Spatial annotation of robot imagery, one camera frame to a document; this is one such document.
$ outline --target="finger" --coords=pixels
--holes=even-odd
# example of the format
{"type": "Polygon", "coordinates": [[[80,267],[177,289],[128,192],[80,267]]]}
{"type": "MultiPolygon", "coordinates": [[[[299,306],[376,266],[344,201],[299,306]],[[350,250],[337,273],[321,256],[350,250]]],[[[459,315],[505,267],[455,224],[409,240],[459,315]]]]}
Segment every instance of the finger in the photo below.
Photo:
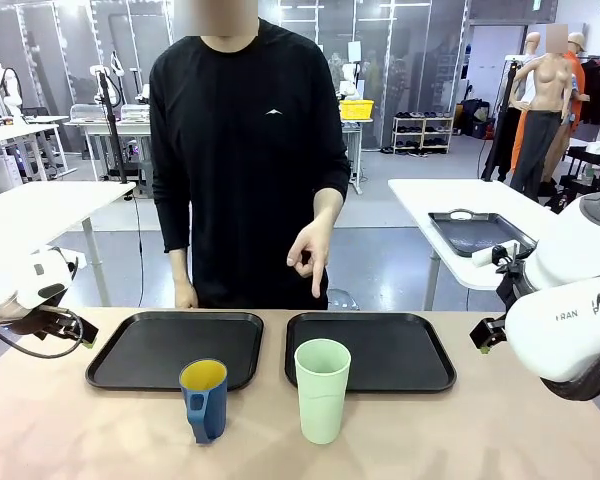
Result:
{"type": "Polygon", "coordinates": [[[302,261],[302,249],[305,247],[306,242],[302,232],[296,237],[296,241],[293,242],[289,253],[287,254],[287,266],[293,267],[296,263],[302,261]]]}
{"type": "Polygon", "coordinates": [[[310,277],[313,273],[313,265],[311,263],[303,265],[302,262],[298,262],[294,268],[302,278],[310,277]]]}
{"type": "Polygon", "coordinates": [[[324,258],[316,258],[313,262],[313,283],[311,285],[311,293],[315,298],[320,298],[322,272],[324,272],[324,258]]]}

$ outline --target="man's left hand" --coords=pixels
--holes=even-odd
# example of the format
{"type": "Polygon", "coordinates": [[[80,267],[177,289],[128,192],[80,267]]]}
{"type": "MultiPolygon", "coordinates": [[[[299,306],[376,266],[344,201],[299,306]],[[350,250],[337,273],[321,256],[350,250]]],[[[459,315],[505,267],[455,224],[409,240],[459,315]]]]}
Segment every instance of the man's left hand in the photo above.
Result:
{"type": "Polygon", "coordinates": [[[300,276],[313,275],[311,293],[320,298],[322,273],[329,259],[329,241],[333,232],[333,222],[328,215],[318,215],[313,222],[300,230],[296,241],[287,255],[287,266],[296,269],[300,276]],[[302,252],[311,253],[309,262],[302,263],[302,252]]]}

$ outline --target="beige tabletop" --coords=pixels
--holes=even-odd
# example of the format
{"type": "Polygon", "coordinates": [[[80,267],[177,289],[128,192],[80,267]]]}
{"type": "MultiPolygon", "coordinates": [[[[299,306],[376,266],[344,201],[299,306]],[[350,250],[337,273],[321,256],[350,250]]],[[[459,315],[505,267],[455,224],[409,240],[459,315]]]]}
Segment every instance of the beige tabletop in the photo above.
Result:
{"type": "MultiPolygon", "coordinates": [[[[483,314],[427,312],[458,372],[438,395],[347,395],[331,445],[307,442],[284,376],[293,312],[264,320],[258,370],[229,395],[224,435],[195,444],[179,393],[106,392],[84,378],[133,309],[84,309],[97,347],[59,360],[0,358],[0,479],[600,480],[600,412],[550,393],[508,345],[481,355],[469,331],[483,314]]],[[[22,345],[51,353],[66,341],[22,345]]]]}

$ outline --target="mug handle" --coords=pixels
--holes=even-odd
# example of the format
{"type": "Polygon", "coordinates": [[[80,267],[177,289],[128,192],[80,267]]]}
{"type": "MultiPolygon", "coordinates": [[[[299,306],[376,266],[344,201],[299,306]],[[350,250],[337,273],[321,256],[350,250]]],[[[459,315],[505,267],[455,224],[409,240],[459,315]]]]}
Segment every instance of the mug handle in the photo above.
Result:
{"type": "Polygon", "coordinates": [[[187,406],[189,407],[189,419],[191,420],[191,426],[193,427],[193,434],[196,437],[197,443],[209,443],[209,435],[204,427],[204,418],[207,415],[207,403],[209,401],[209,392],[196,392],[192,393],[187,399],[187,406]],[[195,397],[202,397],[202,406],[195,410],[193,408],[193,399],[195,397]]]}

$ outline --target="blue mug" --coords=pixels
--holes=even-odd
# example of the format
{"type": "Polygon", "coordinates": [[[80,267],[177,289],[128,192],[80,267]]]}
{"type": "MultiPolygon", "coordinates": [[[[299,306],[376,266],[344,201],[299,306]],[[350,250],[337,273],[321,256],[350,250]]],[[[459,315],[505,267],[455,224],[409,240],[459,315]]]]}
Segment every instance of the blue mug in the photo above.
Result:
{"type": "Polygon", "coordinates": [[[190,363],[180,372],[180,388],[196,443],[213,442],[227,423],[227,367],[212,359],[190,363]]]}

